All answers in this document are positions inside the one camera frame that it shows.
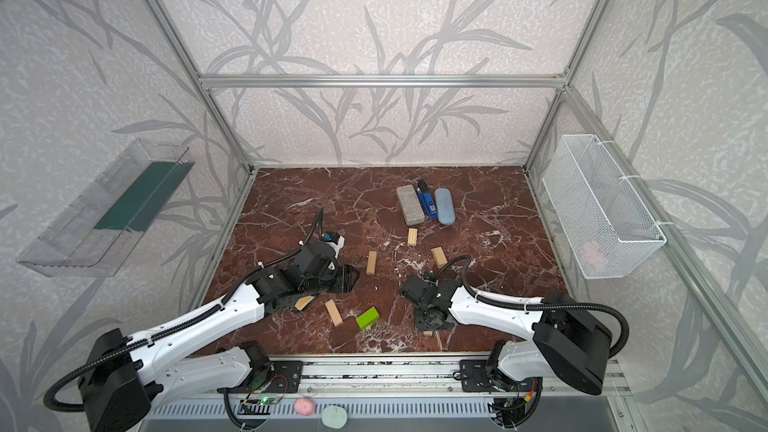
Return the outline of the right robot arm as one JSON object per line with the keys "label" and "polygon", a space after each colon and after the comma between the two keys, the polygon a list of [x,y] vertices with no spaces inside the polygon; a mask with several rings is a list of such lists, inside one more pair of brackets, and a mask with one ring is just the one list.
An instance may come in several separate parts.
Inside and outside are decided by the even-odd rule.
{"label": "right robot arm", "polygon": [[615,342],[611,330],[592,314],[595,304],[557,291],[544,298],[520,298],[419,276],[409,277],[400,295],[413,305],[420,331],[465,325],[515,336],[515,341],[495,345],[486,363],[494,388],[509,390],[528,379],[556,377],[582,393],[602,393]]}

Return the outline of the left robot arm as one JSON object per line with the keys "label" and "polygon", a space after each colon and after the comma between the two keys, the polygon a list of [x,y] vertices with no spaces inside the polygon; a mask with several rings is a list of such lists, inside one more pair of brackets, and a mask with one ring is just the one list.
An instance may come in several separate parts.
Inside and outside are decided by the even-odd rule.
{"label": "left robot arm", "polygon": [[287,262],[258,268],[224,296],[185,315],[130,337],[115,328],[94,343],[97,365],[78,380],[93,431],[127,431],[150,411],[212,389],[238,388],[267,374],[266,356],[255,345],[196,357],[208,344],[309,296],[348,293],[360,276],[339,262],[345,239],[325,233],[306,241]]}

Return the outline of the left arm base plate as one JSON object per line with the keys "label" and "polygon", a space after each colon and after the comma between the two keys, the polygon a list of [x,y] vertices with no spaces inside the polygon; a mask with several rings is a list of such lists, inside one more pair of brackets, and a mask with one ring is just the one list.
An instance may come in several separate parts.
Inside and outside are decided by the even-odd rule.
{"label": "left arm base plate", "polygon": [[298,392],[304,362],[278,360],[256,369],[239,387],[242,393],[293,394]]}

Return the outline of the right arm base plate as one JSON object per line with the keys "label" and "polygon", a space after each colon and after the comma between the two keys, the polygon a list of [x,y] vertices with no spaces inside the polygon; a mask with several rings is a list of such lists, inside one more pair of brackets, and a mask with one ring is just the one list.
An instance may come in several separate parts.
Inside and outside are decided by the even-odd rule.
{"label": "right arm base plate", "polygon": [[542,384],[541,377],[514,379],[490,360],[461,360],[453,378],[461,383],[462,391],[468,393],[529,393]]}

